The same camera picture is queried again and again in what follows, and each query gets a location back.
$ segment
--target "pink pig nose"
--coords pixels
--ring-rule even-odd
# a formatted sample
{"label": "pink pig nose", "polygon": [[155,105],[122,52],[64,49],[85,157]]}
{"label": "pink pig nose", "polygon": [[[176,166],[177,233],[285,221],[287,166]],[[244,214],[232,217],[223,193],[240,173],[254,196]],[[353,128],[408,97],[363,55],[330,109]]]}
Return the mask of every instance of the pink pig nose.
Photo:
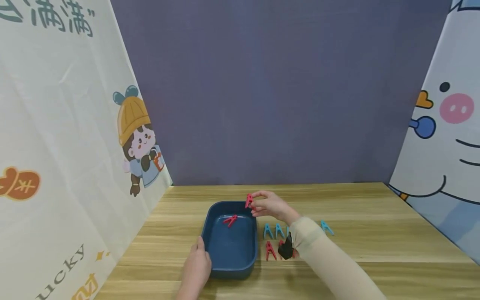
{"label": "pink pig nose", "polygon": [[475,104],[467,94],[452,94],[445,98],[440,105],[440,116],[445,122],[459,124],[470,119]]}

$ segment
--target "rectangular basin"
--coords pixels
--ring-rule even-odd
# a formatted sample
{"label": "rectangular basin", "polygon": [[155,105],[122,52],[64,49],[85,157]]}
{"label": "rectangular basin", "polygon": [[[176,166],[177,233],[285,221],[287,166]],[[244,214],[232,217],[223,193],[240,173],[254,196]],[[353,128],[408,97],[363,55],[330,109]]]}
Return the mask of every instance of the rectangular basin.
{"label": "rectangular basin", "polygon": [[[228,228],[223,221],[237,215]],[[257,259],[257,220],[245,201],[220,201],[208,210],[202,231],[205,250],[212,260],[211,278],[245,279]]]}

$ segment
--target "wooden table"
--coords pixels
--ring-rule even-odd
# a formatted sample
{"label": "wooden table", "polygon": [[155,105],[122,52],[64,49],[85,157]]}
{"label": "wooden table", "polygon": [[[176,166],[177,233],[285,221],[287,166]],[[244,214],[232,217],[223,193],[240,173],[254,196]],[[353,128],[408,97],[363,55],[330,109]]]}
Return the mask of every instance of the wooden table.
{"label": "wooden table", "polygon": [[[208,208],[259,189],[326,221],[335,233],[331,239],[389,299],[480,298],[480,267],[461,250],[383,184],[348,183],[170,187],[95,299],[173,299]],[[263,217],[258,223],[260,252],[252,275],[240,282],[210,280],[200,299],[333,299],[300,259],[265,261],[264,224],[277,222]]]}

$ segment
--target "gray-purple backdrop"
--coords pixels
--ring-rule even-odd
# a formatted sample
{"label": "gray-purple backdrop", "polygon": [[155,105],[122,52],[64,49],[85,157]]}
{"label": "gray-purple backdrop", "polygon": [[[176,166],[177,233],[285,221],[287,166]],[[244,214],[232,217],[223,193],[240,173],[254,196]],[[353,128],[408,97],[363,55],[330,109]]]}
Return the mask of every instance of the gray-purple backdrop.
{"label": "gray-purple backdrop", "polygon": [[111,0],[176,185],[387,181],[451,0]]}

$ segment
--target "white fabric backdrop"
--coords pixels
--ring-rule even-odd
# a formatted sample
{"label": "white fabric backdrop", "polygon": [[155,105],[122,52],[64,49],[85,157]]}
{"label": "white fabric backdrop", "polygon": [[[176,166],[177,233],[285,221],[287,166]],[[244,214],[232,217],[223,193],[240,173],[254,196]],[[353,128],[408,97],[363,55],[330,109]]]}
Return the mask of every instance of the white fabric backdrop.
{"label": "white fabric backdrop", "polygon": [[92,299],[171,185],[109,0],[78,1],[0,0],[5,299]]}
{"label": "white fabric backdrop", "polygon": [[453,1],[390,185],[480,263],[478,28],[480,1]]}

